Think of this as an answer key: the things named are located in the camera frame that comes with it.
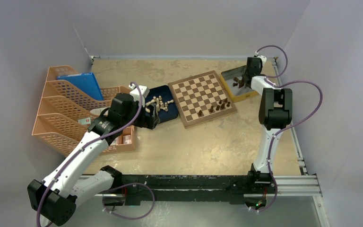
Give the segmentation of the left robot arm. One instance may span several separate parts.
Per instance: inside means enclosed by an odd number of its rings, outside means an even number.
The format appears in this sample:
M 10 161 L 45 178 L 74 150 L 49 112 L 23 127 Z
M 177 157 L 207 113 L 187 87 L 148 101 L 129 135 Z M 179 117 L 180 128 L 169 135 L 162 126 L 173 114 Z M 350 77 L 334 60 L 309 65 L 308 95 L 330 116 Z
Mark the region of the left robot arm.
M 146 96 L 136 89 L 131 94 L 119 93 L 88 127 L 87 132 L 69 156 L 43 180 L 33 180 L 27 187 L 32 208 L 37 212 L 36 225 L 61 226 L 72 217 L 76 208 L 104 191 L 117 193 L 130 188 L 136 192 L 138 181 L 126 181 L 121 172 L 105 166 L 94 176 L 79 181 L 80 176 L 98 155 L 106 150 L 123 130 L 131 125 L 154 129 L 155 113 L 145 111 Z

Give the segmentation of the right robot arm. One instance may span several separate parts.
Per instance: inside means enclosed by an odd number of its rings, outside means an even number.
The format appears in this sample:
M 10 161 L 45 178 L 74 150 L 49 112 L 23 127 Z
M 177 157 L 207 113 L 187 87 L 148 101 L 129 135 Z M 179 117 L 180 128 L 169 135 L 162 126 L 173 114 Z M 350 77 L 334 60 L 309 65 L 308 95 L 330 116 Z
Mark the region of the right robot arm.
M 261 96 L 259 123 L 263 133 L 259 151 L 246 180 L 251 192 L 259 192 L 266 183 L 273 183 L 272 170 L 277 144 L 282 130 L 291 123 L 293 92 L 289 88 L 280 88 L 262 74 L 266 57 L 262 55 L 248 57 L 243 84 Z

